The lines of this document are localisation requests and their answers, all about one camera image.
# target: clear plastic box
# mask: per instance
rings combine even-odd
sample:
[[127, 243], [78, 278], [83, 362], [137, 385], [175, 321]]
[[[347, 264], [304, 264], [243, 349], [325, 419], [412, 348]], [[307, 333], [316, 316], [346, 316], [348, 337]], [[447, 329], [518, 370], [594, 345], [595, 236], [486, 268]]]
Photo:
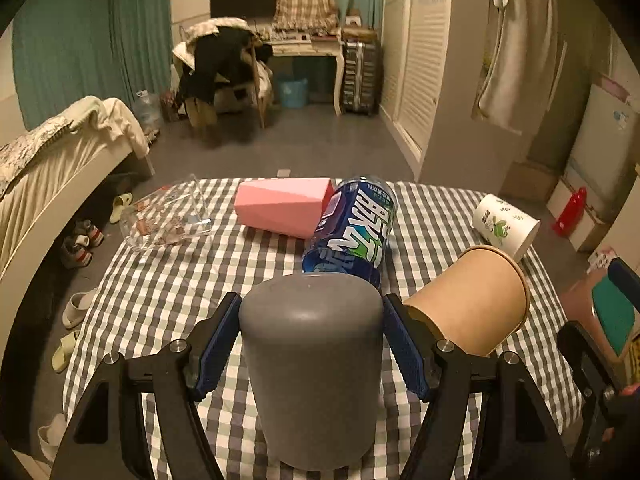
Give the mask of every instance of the clear plastic box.
[[137, 251], [174, 246], [209, 235], [209, 208], [195, 175], [148, 194], [127, 206], [120, 216], [120, 230]]

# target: red bottle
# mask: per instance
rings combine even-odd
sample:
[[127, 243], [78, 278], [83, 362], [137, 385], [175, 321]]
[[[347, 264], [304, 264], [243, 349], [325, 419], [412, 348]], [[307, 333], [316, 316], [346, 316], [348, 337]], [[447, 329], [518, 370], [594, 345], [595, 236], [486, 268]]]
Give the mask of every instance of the red bottle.
[[584, 211], [584, 205], [587, 201], [587, 188], [581, 187], [574, 192], [567, 202], [566, 206], [560, 213], [558, 220], [554, 224], [554, 231], [560, 236], [568, 236], [574, 230], [575, 225], [580, 219], [580, 215]]

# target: metal screw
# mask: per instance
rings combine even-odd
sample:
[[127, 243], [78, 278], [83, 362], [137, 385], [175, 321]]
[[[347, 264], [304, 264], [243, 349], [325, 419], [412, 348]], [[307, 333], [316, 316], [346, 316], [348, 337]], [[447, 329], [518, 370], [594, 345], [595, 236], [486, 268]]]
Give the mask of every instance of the metal screw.
[[602, 393], [602, 398], [605, 402], [609, 402], [615, 396], [616, 391], [611, 386], [607, 386]]
[[120, 358], [120, 354], [115, 350], [111, 350], [108, 354], [105, 354], [102, 360], [108, 365], [114, 364]]
[[520, 357], [518, 354], [516, 354], [516, 352], [507, 351], [502, 354], [502, 357], [510, 365], [516, 365], [520, 362]]
[[187, 342], [184, 339], [174, 339], [169, 343], [169, 350], [171, 352], [180, 353], [187, 348]]
[[440, 341], [436, 343], [436, 346], [438, 347], [438, 350], [440, 350], [441, 352], [453, 352], [453, 349], [456, 347], [448, 339], [440, 339]]

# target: brown paper cup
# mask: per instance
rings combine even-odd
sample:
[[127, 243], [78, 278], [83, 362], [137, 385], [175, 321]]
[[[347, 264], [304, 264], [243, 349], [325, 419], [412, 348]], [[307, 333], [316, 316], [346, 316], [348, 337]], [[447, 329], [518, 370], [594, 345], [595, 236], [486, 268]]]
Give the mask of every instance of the brown paper cup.
[[404, 304], [420, 310], [466, 353], [485, 356], [524, 324], [529, 301], [518, 264], [500, 249], [480, 245]]

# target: gray cylinder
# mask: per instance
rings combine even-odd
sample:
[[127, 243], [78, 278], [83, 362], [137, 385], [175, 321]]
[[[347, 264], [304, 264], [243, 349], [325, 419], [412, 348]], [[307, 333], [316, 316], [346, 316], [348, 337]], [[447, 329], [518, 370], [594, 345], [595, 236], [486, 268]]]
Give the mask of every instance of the gray cylinder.
[[376, 288], [336, 272], [273, 278], [242, 300], [240, 330], [269, 455], [303, 470], [357, 462], [376, 431]]

